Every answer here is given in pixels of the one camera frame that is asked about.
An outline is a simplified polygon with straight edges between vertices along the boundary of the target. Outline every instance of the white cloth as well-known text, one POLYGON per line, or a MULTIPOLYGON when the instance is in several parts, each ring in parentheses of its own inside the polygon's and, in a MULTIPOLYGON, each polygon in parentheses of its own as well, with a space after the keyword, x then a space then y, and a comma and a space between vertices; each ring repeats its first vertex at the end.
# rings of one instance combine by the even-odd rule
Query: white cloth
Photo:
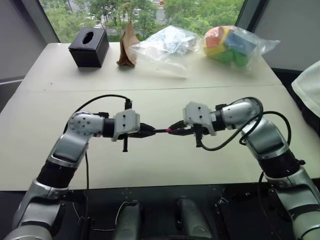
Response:
POLYGON ((320 118, 320 61, 304 70, 291 85, 304 105, 320 118))

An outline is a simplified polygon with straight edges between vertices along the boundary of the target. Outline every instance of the white wall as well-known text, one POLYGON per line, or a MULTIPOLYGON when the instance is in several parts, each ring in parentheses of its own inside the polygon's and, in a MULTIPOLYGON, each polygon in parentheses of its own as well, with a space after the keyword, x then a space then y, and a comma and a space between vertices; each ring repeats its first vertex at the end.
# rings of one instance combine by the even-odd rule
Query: white wall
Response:
POLYGON ((320 0, 269 0, 254 32, 281 40, 263 55, 270 67, 303 71, 320 60, 320 0))
POLYGON ((26 75, 44 47, 10 0, 0 0, 0 80, 26 75))

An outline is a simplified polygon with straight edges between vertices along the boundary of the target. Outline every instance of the brown paper bag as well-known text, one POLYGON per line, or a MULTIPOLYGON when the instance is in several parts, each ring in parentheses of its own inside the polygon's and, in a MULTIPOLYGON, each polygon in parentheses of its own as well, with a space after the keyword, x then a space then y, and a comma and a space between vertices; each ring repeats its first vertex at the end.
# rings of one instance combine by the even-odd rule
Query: brown paper bag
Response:
POLYGON ((120 40, 120 59, 116 62, 119 66, 136 66, 136 55, 129 50, 129 47, 138 43, 140 43, 140 41, 136 37, 132 21, 129 19, 129 22, 124 29, 123 36, 120 40))

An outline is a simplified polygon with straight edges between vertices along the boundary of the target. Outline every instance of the black tissue box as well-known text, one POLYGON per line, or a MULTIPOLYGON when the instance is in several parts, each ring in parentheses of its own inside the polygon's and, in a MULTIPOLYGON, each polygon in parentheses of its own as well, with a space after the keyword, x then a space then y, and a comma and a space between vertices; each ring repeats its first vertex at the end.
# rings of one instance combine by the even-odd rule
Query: black tissue box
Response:
POLYGON ((108 49, 109 41, 103 28, 81 28, 69 46, 69 51, 78 67, 101 68, 108 49))

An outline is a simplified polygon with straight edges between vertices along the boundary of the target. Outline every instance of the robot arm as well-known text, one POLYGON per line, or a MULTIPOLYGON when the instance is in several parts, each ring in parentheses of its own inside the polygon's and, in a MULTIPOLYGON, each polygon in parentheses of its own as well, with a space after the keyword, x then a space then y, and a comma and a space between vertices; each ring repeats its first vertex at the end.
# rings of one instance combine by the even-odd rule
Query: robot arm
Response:
POLYGON ((5 240, 52 239, 52 227, 62 215, 61 199, 88 149, 89 140, 103 136, 115 142, 125 135, 136 134, 140 128, 140 116, 132 109, 119 112, 114 118, 85 111, 74 113, 66 132, 55 143, 21 201, 13 217, 14 230, 5 240))
MULTIPOLYGON (((231 105, 219 105, 216 111, 191 102, 183 110, 183 121, 186 126, 194 128, 196 139, 201 139, 202 133, 206 132, 204 128, 212 136, 225 128, 239 129, 248 120, 258 116, 260 111, 259 103, 254 98, 243 98, 231 105)), ((242 135, 251 131, 257 118, 242 129, 242 135)), ((295 158, 279 129, 264 117, 244 142, 273 186, 271 197, 280 201, 289 214, 296 239, 318 239, 320 194, 301 166, 304 161, 295 158)))

